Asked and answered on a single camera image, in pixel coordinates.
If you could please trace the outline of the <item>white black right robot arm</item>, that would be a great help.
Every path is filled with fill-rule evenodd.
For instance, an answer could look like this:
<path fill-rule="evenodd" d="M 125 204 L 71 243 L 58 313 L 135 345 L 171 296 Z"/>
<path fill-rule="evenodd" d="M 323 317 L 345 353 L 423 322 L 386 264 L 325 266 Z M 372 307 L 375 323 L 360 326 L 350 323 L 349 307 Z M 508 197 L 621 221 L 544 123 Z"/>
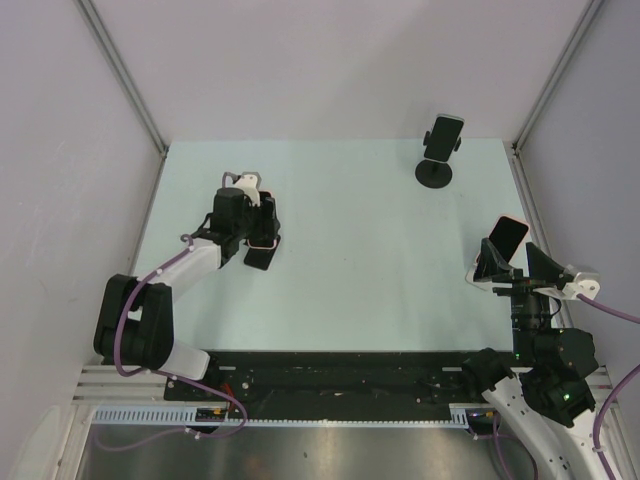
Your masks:
<path fill-rule="evenodd" d="M 516 374 L 493 349 L 462 365 L 461 388 L 486 401 L 552 479 L 615 479 L 595 428 L 603 415 L 587 382 L 599 367 L 593 336 L 553 325 L 553 300 L 592 300 L 600 291 L 595 272 L 563 267 L 533 243 L 528 269 L 511 266 L 490 239 L 481 242 L 473 280 L 510 300 L 513 354 L 525 372 Z"/>

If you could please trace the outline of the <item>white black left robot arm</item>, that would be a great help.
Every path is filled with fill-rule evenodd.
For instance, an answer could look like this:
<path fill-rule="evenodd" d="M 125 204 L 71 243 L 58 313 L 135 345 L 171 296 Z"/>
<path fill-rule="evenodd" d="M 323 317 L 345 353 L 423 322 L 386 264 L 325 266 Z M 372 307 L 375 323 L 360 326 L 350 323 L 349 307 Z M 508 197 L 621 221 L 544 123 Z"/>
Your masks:
<path fill-rule="evenodd" d="M 276 200 L 253 187 L 224 187 L 213 209 L 191 234 L 185 247 L 144 277 L 122 274 L 106 283 L 94 350 L 114 361 L 118 372 L 132 376 L 150 370 L 186 378 L 197 398 L 214 397 L 221 376 L 209 368 L 210 355 L 175 337 L 174 303 L 206 276 L 222 269 L 241 245 L 244 264 L 266 271 L 281 242 Z"/>

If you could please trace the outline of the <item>pink-cased phone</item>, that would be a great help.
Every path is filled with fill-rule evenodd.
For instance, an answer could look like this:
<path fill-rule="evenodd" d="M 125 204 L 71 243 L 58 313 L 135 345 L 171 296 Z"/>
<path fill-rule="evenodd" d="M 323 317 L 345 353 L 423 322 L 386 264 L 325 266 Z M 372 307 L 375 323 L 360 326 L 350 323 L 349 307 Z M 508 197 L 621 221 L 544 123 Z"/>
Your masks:
<path fill-rule="evenodd" d="M 521 219 L 501 215 L 492 227 L 488 239 L 502 258 L 510 262 L 529 234 L 529 225 Z"/>
<path fill-rule="evenodd" d="M 280 222 L 276 200 L 270 191 L 259 191 L 259 205 L 251 206 L 251 222 L 245 244 L 253 250 L 271 251 L 278 246 Z"/>

